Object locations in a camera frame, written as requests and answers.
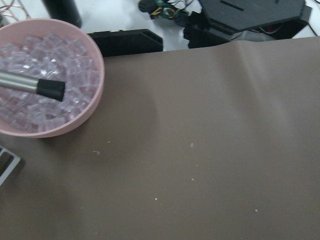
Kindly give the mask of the steel rod black tip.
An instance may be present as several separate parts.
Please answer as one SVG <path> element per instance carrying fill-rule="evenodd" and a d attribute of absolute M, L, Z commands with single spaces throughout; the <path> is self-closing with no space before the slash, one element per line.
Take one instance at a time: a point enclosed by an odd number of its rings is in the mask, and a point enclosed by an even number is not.
<path fill-rule="evenodd" d="M 62 102 L 65 96 L 64 81 L 47 80 L 17 73 L 0 71 L 0 86 L 12 90 L 37 94 Z"/>

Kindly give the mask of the black perforated plate stack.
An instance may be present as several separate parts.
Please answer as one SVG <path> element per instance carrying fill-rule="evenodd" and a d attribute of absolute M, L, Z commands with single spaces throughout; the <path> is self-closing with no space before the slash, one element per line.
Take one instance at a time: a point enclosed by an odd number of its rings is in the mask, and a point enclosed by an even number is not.
<path fill-rule="evenodd" d="M 203 48 L 234 40 L 291 39 L 309 23 L 304 0 L 201 0 L 200 13 L 186 20 L 188 47 Z"/>

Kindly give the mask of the pink bowl with ice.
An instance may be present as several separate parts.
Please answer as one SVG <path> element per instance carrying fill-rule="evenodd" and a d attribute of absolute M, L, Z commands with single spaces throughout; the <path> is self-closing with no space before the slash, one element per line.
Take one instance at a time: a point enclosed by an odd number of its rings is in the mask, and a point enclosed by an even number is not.
<path fill-rule="evenodd" d="M 49 138 L 68 133 L 88 120 L 100 103 L 105 86 L 105 64 L 100 49 L 94 40 L 75 25 L 57 19 L 34 18 L 17 21 L 0 28 L 0 46 L 13 43 L 18 46 L 23 45 L 24 38 L 29 34 L 38 38 L 43 38 L 48 34 L 55 34 L 59 37 L 68 37 L 71 40 L 81 40 L 87 49 L 87 55 L 93 59 L 95 70 L 100 72 L 98 87 L 92 101 L 84 111 L 66 124 L 39 133 L 28 133 L 12 127 L 3 119 L 0 120 L 0 133 L 3 135 L 23 137 L 23 138 Z"/>

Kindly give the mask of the black thermos bottle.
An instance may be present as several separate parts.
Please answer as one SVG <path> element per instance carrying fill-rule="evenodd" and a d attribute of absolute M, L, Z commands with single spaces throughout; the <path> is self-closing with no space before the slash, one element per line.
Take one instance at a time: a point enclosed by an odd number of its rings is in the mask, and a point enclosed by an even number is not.
<path fill-rule="evenodd" d="M 82 19 L 74 0 L 42 0 L 52 19 L 68 22 L 78 28 L 82 27 Z"/>

